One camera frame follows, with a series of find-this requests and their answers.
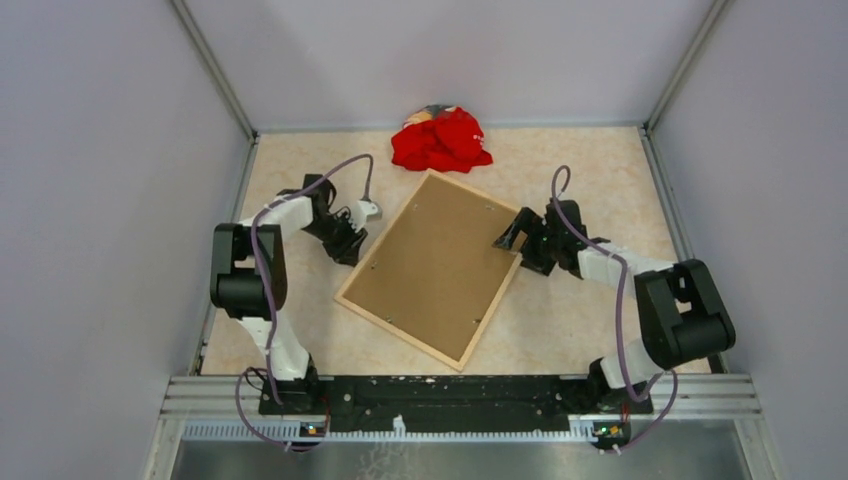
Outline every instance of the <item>wooden board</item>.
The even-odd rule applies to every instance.
[[[492,247],[517,213],[428,171],[336,301],[462,370],[521,262]]]

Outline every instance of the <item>wooden frame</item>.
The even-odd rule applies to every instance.
[[[335,299],[461,371],[521,263],[491,247],[518,210],[429,170]]]

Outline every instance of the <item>red garment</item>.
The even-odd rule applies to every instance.
[[[392,147],[392,163],[407,170],[468,173],[471,167],[492,163],[492,156],[483,150],[480,124],[459,107],[407,126],[392,137]]]

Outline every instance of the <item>metal base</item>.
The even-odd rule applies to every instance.
[[[653,412],[650,400],[615,405],[586,378],[559,375],[336,376],[277,382],[282,404],[266,381],[261,415],[327,415],[335,432],[392,432],[397,419],[414,433],[526,433],[570,431],[569,416]]]
[[[534,441],[337,442],[295,454],[257,442],[185,440],[172,478],[742,480],[745,470],[732,422],[670,422],[620,457]]]
[[[584,381],[586,378],[585,375],[545,377],[566,382]],[[180,449],[180,445],[197,445],[196,442],[208,441],[217,442],[210,444],[220,445],[235,445],[234,443],[220,442],[238,442],[242,444],[251,442],[258,449],[275,448],[262,445],[261,441],[250,434],[239,421],[234,402],[235,382],[237,378],[236,376],[205,376],[174,377],[171,379],[160,412],[160,424],[157,429],[157,436],[154,439],[154,447],[151,450],[147,476],[145,478],[171,478],[174,464],[178,461],[177,451]],[[333,378],[321,377],[321,380],[329,381]],[[427,379],[431,377],[418,378],[424,382],[423,385],[432,385],[432,383],[427,383]],[[748,468],[750,469],[751,476],[755,479],[775,478],[773,470],[769,467],[769,456],[767,456],[767,452],[769,451],[767,448],[768,445],[764,438],[757,434],[759,431],[757,430],[757,425],[762,423],[762,410],[750,377],[747,374],[681,374],[679,375],[679,381],[678,398],[671,412],[666,417],[666,422],[658,429],[656,435],[662,437],[661,432],[665,429],[679,428],[682,426],[681,422],[692,425],[692,430],[699,432],[698,435],[711,434],[709,432],[716,431],[714,429],[718,428],[716,426],[719,424],[727,425],[728,422],[734,423],[737,425],[737,428],[744,428],[744,431],[747,433],[745,438],[741,439],[743,440],[743,444],[740,451],[745,454],[746,458],[749,452],[758,454],[756,458],[748,459]],[[672,383],[669,378],[663,378],[654,385],[652,399],[657,410],[660,410],[668,402],[671,388]],[[509,444],[506,447],[509,449],[518,448],[519,445],[527,443],[592,443],[597,440],[593,432],[608,422],[619,421],[618,413],[569,414],[567,415],[569,427],[560,431],[544,432],[541,430],[527,430],[522,432],[467,433],[414,432],[407,428],[403,419],[398,421],[393,419],[392,427],[389,431],[336,432],[331,422],[329,433],[323,438],[316,438],[311,436],[309,430],[304,428],[304,426],[312,425],[318,431],[321,431],[321,427],[324,426],[324,422],[326,421],[325,412],[309,415],[284,415],[283,417],[262,416],[258,412],[261,395],[262,393],[258,390],[249,387],[243,388],[241,403],[251,424],[271,438],[301,443],[321,440],[328,444],[361,444],[363,448],[370,448],[367,445],[394,443],[411,445],[413,446],[412,448],[419,448],[418,445],[423,444],[439,445],[445,443],[455,445],[452,448],[465,448],[465,445],[478,443],[493,445]],[[655,413],[632,414],[631,421],[634,423],[634,430],[638,431],[643,428],[646,421],[652,420],[655,415]],[[691,442],[697,441],[697,438],[687,438],[686,444],[689,445]],[[329,450],[330,446],[326,445],[326,448],[322,447],[317,451]],[[534,449],[541,448],[532,445],[528,445],[528,447]],[[586,448],[588,449],[586,452],[594,450],[588,446]],[[735,448],[737,446],[728,445],[725,450],[732,451]],[[232,446],[226,449],[226,452],[235,451],[236,449]],[[641,458],[641,455],[635,455],[634,458]],[[582,457],[581,462],[585,461],[587,461],[587,457]]]

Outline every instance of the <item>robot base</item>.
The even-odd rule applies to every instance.
[[[571,414],[609,413],[596,385],[559,375],[446,375],[318,377],[278,382],[277,405],[263,385],[262,415],[330,416],[336,432],[391,432],[401,415],[409,432],[542,432],[569,429]],[[651,413],[650,399],[631,413]]]

